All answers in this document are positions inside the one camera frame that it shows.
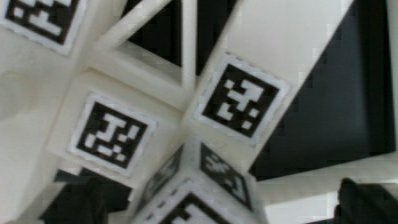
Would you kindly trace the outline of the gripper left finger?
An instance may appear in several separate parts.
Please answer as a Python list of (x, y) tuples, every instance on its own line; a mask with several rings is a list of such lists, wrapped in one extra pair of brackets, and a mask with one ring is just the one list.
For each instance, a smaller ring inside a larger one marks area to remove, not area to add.
[(59, 170), (52, 185), (23, 211), (23, 224), (109, 224), (109, 215), (128, 209), (132, 188), (89, 169)]

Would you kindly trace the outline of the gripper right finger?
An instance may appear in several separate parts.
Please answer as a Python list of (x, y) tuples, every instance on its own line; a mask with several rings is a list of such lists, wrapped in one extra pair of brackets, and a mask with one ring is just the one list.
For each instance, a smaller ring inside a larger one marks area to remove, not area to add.
[(398, 183), (341, 180), (331, 219), (308, 224), (398, 224)]

